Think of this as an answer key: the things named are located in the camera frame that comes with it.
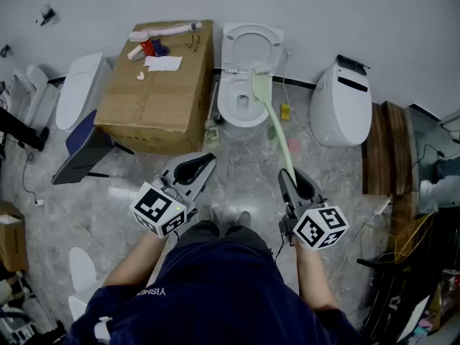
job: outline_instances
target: toilet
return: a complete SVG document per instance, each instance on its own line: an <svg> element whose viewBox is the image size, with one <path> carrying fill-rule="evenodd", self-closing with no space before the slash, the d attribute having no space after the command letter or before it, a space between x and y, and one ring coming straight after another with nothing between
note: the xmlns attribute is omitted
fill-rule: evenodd
<svg viewBox="0 0 460 345"><path fill-rule="evenodd" d="M102 52L72 62L57 103L56 125L59 129L73 130L97 109L111 72Z"/></svg>
<svg viewBox="0 0 460 345"><path fill-rule="evenodd" d="M367 78L335 63L323 74L311 98L313 136L324 146L357 146L366 140L371 122Z"/></svg>
<svg viewBox="0 0 460 345"><path fill-rule="evenodd" d="M248 134L268 117L265 105L252 94L251 71L256 66L266 68L271 78L282 55L283 41L279 29L260 24L224 25L217 106L229 133Z"/></svg>

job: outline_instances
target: marble floor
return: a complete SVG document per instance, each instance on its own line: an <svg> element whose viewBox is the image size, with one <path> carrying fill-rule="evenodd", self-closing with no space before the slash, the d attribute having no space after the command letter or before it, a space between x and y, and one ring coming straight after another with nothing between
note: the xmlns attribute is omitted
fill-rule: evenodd
<svg viewBox="0 0 460 345"><path fill-rule="evenodd" d="M287 86L287 92L291 105L309 124L308 105L312 91ZM276 111L279 112L284 100L282 86L274 83ZM297 137L301 143L301 151L293 153L294 165L324 188L328 168L307 130L294 114L282 126L287 138ZM281 244L278 222L284 213L277 174L284 162L279 145L268 140L267 129L268 125L263 124L253 137L241 140L229 136L221 128L219 144L204 147L205 151L217 156L218 162L207 188L197 198L197 204L210 205L223 220L231 219L240 211L249 211L252 228L272 251L277 252ZM85 178L78 184L52 185L52 175L68 156L66 137L65 132L51 124L45 151L34 152L34 159L25 170L26 188L33 190L37 199L50 201L35 206L33 196L24 191L22 173L27 155L12 142L6 145L7 160L1 170L1 191L2 198L13 202L25 215L30 265L28 278L32 288L50 315L69 326L68 296L73 293L68 266L70 249L80 247L87 251L94 261L98 278L110 272L144 231L130 215L129 198L116 190L137 191L144 181L153 179L170 157L143 153L131 156L115 149L93 169L96 173L113 175L112 178ZM331 204L341 207L351 225L338 244L321 251L326 273L332 277L354 237L383 197L362 195L360 147L325 148L325 153L331 166L327 197ZM383 226L380 216L372 223ZM171 250L176 239L170 237L164 254ZM384 235L367 229L362 234L362 249L357 242L331 283L342 310L357 328L367 314L365 296L372 271L358 265L356 258L360 257L360 251L365 257L374 257L385 249L385 245ZM277 265L286 284L298 291L292 247L286 245L283 248Z"/></svg>

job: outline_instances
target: person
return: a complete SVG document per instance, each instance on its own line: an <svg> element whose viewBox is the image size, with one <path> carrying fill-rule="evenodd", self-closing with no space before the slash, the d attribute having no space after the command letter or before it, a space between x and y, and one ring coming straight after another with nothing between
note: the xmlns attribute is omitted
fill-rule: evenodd
<svg viewBox="0 0 460 345"><path fill-rule="evenodd" d="M149 287L166 239L147 231L96 291L64 344L96 344L96 337L125 345L363 344L339 310L319 253L294 239L297 295L248 228L250 219L244 211L221 225L201 207L198 223L178 239Z"/></svg>
<svg viewBox="0 0 460 345"><path fill-rule="evenodd" d="M45 143L50 135L50 130L44 128L40 135L37 135L33 128L16 119L7 110L0 107L0 132L10 134L19 142L28 144L36 150L43 151ZM3 147L0 145L0 157L6 158Z"/></svg>

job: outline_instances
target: navy t-shirt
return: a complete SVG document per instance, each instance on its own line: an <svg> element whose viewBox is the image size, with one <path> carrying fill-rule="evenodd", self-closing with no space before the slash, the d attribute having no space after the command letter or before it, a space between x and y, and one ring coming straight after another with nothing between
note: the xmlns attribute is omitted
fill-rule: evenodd
<svg viewBox="0 0 460 345"><path fill-rule="evenodd" d="M100 288L65 344L363 344L339 310L314 313L282 281L270 255L218 241L172 250L145 289Z"/></svg>

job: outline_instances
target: paper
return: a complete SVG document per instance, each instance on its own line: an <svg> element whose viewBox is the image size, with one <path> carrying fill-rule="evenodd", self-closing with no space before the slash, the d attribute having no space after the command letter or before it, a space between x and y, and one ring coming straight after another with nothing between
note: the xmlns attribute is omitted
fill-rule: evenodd
<svg viewBox="0 0 460 345"><path fill-rule="evenodd" d="M145 58L144 66L149 67L149 72L165 71L165 70L177 70L180 67L182 57L175 56L147 56Z"/></svg>

